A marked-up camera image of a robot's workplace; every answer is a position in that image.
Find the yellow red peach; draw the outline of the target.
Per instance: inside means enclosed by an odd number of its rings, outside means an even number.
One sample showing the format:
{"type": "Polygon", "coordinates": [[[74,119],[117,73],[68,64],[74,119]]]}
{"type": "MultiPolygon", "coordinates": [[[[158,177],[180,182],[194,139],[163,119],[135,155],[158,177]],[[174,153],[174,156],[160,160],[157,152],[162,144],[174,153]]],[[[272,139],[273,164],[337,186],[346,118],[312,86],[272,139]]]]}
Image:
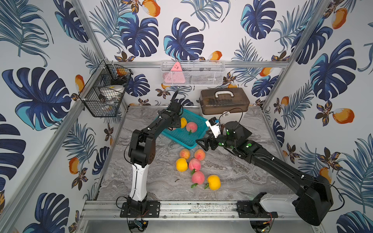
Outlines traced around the yellow red peach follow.
{"type": "Polygon", "coordinates": [[[185,128],[187,126],[187,124],[188,124],[188,121],[184,117],[182,117],[181,118],[181,128],[182,129],[185,128]]]}

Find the teal plastic basket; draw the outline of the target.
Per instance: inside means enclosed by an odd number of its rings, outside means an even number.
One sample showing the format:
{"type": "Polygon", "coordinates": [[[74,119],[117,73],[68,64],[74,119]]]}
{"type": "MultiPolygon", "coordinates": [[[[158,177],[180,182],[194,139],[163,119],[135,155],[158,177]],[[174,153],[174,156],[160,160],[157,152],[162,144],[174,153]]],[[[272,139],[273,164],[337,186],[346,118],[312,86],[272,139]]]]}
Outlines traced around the teal plastic basket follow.
{"type": "Polygon", "coordinates": [[[191,111],[188,111],[187,109],[184,109],[181,117],[185,118],[187,120],[187,123],[196,123],[197,130],[194,133],[191,133],[191,130],[188,130],[187,127],[177,128],[174,131],[165,129],[162,132],[162,135],[175,141],[176,143],[187,149],[193,149],[197,146],[196,140],[203,138],[206,134],[206,131],[208,130],[208,126],[206,125],[207,119],[191,111]]]}

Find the yellow peach front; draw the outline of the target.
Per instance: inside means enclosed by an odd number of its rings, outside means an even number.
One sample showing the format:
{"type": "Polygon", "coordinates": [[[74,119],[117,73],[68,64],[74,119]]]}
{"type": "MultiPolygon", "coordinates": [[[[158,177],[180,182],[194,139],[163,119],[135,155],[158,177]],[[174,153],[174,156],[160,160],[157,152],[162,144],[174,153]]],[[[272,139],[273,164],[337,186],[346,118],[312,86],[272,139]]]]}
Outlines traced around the yellow peach front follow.
{"type": "Polygon", "coordinates": [[[221,187],[221,181],[217,175],[210,175],[207,178],[207,184],[205,186],[205,189],[209,188],[210,190],[216,191],[220,189],[220,187],[221,187]]]}

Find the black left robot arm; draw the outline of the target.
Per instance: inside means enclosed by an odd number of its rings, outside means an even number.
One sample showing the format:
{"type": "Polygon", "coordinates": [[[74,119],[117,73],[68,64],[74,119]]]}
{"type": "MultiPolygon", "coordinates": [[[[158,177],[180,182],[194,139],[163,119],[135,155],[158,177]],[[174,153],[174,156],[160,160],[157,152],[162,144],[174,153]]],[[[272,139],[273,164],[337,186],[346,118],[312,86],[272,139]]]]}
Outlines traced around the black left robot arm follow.
{"type": "Polygon", "coordinates": [[[166,109],[158,111],[158,116],[149,126],[133,131],[128,149],[133,169],[132,188],[129,194],[131,201],[146,201],[146,182],[149,165],[156,154],[156,139],[166,129],[180,128],[182,113],[183,106],[178,102],[171,102],[166,109]]]}

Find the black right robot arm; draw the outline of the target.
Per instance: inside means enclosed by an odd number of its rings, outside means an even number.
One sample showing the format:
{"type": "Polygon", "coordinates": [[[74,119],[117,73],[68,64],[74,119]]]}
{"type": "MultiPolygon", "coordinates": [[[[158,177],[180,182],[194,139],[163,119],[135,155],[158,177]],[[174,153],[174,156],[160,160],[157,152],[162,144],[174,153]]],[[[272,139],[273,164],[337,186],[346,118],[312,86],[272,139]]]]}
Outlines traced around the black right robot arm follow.
{"type": "Polygon", "coordinates": [[[262,145],[250,139],[252,132],[237,121],[227,122],[222,130],[213,118],[206,122],[211,129],[208,137],[196,140],[204,151],[222,147],[232,155],[259,167],[289,187],[297,199],[292,202],[298,216],[313,226],[319,226],[333,202],[331,184],[322,175],[314,177],[279,160],[262,145]]]}

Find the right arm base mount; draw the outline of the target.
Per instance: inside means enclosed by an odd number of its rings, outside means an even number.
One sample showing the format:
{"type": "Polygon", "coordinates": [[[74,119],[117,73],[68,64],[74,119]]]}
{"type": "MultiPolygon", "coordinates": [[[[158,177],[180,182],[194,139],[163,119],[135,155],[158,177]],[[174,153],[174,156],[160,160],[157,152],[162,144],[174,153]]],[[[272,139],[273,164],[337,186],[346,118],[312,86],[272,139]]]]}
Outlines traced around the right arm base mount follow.
{"type": "Polygon", "coordinates": [[[236,211],[239,218],[278,218],[277,212],[268,212],[255,201],[238,201],[236,211]]]}

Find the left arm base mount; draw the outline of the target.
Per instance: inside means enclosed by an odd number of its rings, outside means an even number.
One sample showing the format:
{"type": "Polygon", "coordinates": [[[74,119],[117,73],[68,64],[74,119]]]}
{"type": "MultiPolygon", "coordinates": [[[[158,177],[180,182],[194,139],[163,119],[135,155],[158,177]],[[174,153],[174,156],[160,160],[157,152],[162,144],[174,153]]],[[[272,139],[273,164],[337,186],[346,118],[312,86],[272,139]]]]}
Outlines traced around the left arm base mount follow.
{"type": "Polygon", "coordinates": [[[121,218],[159,218],[161,203],[158,201],[130,201],[123,203],[121,218]]]}

